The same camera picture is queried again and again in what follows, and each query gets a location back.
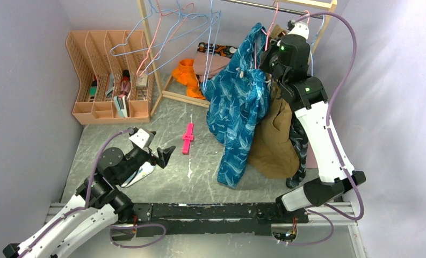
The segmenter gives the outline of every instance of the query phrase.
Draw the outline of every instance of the black patterned garment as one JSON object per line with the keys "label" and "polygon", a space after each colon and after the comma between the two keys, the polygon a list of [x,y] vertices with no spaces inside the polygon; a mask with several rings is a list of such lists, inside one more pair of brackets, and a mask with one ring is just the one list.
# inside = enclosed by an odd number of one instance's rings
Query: black patterned garment
{"label": "black patterned garment", "polygon": [[300,120],[292,116],[292,124],[290,126],[290,133],[288,135],[292,142],[293,148],[300,159],[300,167],[294,176],[287,178],[285,184],[288,188],[297,187],[306,176],[306,155],[308,152],[308,135],[306,134]]}
{"label": "black patterned garment", "polygon": [[[205,47],[206,45],[208,45],[205,42],[200,42],[199,46],[197,48],[198,52],[202,52],[202,53],[206,53],[207,48]],[[232,58],[233,54],[235,54],[236,52],[236,47],[233,46],[223,46],[223,45],[215,45],[214,49],[213,49],[213,44],[210,43],[210,50],[209,52],[211,53],[212,51],[214,51],[214,55],[220,55],[220,56],[225,56],[227,58]]]}

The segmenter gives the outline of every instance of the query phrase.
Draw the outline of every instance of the green object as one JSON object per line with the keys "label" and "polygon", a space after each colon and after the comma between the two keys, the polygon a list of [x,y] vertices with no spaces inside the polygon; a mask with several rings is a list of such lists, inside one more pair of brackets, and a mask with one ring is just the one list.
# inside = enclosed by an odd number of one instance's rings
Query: green object
{"label": "green object", "polygon": [[89,95],[95,95],[96,94],[96,91],[97,91],[97,87],[91,87],[90,89],[89,89]]}

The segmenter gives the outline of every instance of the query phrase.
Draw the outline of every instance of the pink plastic clip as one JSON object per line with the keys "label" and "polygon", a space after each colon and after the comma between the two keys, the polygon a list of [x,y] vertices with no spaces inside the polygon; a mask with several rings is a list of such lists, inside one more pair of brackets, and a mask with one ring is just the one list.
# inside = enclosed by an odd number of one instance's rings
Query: pink plastic clip
{"label": "pink plastic clip", "polygon": [[191,141],[194,140],[194,135],[192,134],[193,131],[194,131],[194,124],[188,123],[186,133],[183,134],[183,140],[184,140],[183,154],[185,155],[189,153],[189,147],[191,147]]}

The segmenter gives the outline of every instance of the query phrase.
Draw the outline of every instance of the metal rod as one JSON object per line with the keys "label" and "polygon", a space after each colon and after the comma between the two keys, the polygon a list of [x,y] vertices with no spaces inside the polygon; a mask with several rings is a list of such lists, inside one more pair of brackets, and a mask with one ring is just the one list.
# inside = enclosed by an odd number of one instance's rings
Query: metal rod
{"label": "metal rod", "polygon": [[[276,7],[269,6],[269,5],[256,4],[256,3],[245,2],[245,1],[240,1],[240,0],[222,0],[222,1],[235,3],[235,4],[244,4],[244,5],[248,5],[248,6],[253,6],[253,7],[258,7],[258,8],[276,11]],[[279,12],[291,13],[291,14],[294,14],[294,15],[305,15],[306,14],[305,12],[300,12],[300,11],[297,11],[297,10],[291,10],[291,9],[285,9],[285,8],[278,8],[278,11]],[[311,16],[311,17],[316,18],[316,19],[323,19],[323,17],[320,16],[320,15],[314,15],[314,16]]]}

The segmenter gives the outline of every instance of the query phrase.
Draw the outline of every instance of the clothing rack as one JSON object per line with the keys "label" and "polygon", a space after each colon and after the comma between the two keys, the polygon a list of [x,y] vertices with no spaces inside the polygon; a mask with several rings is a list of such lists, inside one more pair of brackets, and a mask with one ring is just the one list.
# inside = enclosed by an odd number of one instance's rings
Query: clothing rack
{"label": "clothing rack", "polygon": [[[230,2],[230,3],[236,3],[236,4],[243,4],[243,5],[253,6],[253,7],[257,7],[257,8],[276,10],[276,8],[274,6],[256,4],[256,3],[246,2],[246,1],[241,1],[241,0],[222,0],[222,1]],[[299,6],[306,6],[306,7],[320,9],[320,10],[326,10],[326,11],[329,11],[329,12],[335,12],[336,6],[337,6],[337,0],[331,0],[330,3],[313,1],[313,0],[279,0],[279,2],[285,3],[285,4],[294,4],[294,5],[299,5]],[[145,8],[145,0],[137,0],[137,3],[139,5],[139,9],[140,9],[140,16],[146,17],[147,13],[146,13],[146,8]],[[294,15],[306,14],[305,12],[302,12],[302,11],[284,9],[284,8],[279,8],[278,11],[284,12],[284,13],[291,13],[291,14],[294,14]],[[313,18],[322,19],[322,16],[313,16]],[[325,22],[324,22],[323,28],[319,32],[319,36],[317,37],[317,39],[314,43],[314,46],[312,47],[312,53],[314,53],[314,51],[316,50],[317,45],[319,44],[319,41],[321,40],[321,38],[322,38],[322,36],[325,32],[325,29],[327,28],[327,26],[330,22],[330,19],[331,19],[331,16],[325,17]],[[143,20],[143,27],[144,27],[143,31],[145,33],[146,42],[149,46],[149,45],[151,45],[151,40],[152,40],[153,36],[151,34],[151,30],[149,28],[149,23],[148,23],[147,19]],[[149,55],[150,55],[151,59],[154,59],[153,51],[151,49],[149,51]],[[153,69],[156,70],[156,68],[157,68],[156,62],[153,62],[152,66],[153,66]],[[160,75],[157,71],[155,71],[154,73],[155,73],[157,90],[159,91],[159,96],[158,96],[156,102],[154,103],[153,109],[151,110],[151,114],[150,114],[151,116],[157,110],[157,107],[159,106],[159,103],[161,102],[162,98],[170,98],[170,99],[174,99],[176,101],[181,101],[181,102],[184,102],[184,103],[189,103],[189,104],[193,104],[193,105],[197,105],[197,106],[203,106],[205,108],[209,107],[209,105],[210,105],[209,101],[204,101],[204,100],[201,100],[201,99],[197,99],[197,98],[189,97],[189,96],[186,96],[186,95],[167,91],[167,87],[170,85],[171,81],[173,80],[173,77],[170,76],[170,78],[165,83],[165,85],[163,87],[161,87],[161,77],[160,77]]]}

